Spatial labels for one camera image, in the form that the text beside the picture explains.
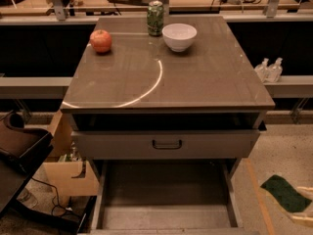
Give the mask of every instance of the open drawer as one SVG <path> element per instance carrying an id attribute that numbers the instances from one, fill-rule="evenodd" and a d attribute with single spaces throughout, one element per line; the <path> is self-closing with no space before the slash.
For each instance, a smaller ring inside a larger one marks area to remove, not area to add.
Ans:
<path id="1" fill-rule="evenodd" d="M 259 131 L 73 131 L 81 155 L 93 160 L 246 158 Z"/>
<path id="2" fill-rule="evenodd" d="M 104 163 L 91 234 L 241 234 L 223 160 Z"/>

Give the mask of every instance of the gray floor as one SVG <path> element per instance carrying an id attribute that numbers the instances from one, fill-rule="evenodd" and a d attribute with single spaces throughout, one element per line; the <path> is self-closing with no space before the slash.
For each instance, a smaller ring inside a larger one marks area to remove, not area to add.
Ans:
<path id="1" fill-rule="evenodd" d="M 273 174 L 283 176 L 294 188 L 313 187 L 313 118 L 308 115 L 294 124 L 289 118 L 271 116 L 267 131 L 257 141 L 250 157 L 242 160 L 234 177 L 236 201 L 244 229 L 260 235 L 311 235 L 313 228 L 292 222 L 271 196 L 259 186 Z M 37 179 L 45 180 L 40 168 Z M 51 188 L 30 181 L 27 188 L 38 199 L 37 210 L 50 212 L 54 197 Z M 0 220 L 0 234 L 66 234 L 26 221 L 8 211 Z"/>

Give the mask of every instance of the green can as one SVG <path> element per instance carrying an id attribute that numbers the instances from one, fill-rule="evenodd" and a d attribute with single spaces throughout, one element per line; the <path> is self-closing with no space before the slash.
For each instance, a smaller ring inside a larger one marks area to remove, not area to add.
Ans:
<path id="1" fill-rule="evenodd" d="M 147 26 L 149 35 L 162 35 L 164 7 L 162 2 L 149 3 L 147 13 Z"/>

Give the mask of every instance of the apple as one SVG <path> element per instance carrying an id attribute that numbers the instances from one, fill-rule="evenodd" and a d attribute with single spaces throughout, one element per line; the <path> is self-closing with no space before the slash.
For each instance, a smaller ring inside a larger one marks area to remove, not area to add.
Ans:
<path id="1" fill-rule="evenodd" d="M 106 53 L 112 46 L 111 35 L 103 29 L 94 30 L 90 34 L 89 42 L 97 53 Z"/>

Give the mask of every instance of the cardboard box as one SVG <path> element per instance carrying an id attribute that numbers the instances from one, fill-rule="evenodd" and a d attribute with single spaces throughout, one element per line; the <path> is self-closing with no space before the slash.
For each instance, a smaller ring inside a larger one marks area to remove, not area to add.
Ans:
<path id="1" fill-rule="evenodd" d="M 48 130 L 54 137 L 54 149 L 43 163 L 49 183 L 57 187 L 60 196 L 96 196 L 99 180 L 88 161 L 85 162 L 85 173 L 82 174 L 83 161 L 58 162 L 60 156 L 70 151 L 72 132 L 67 119 L 60 111 L 54 115 Z"/>

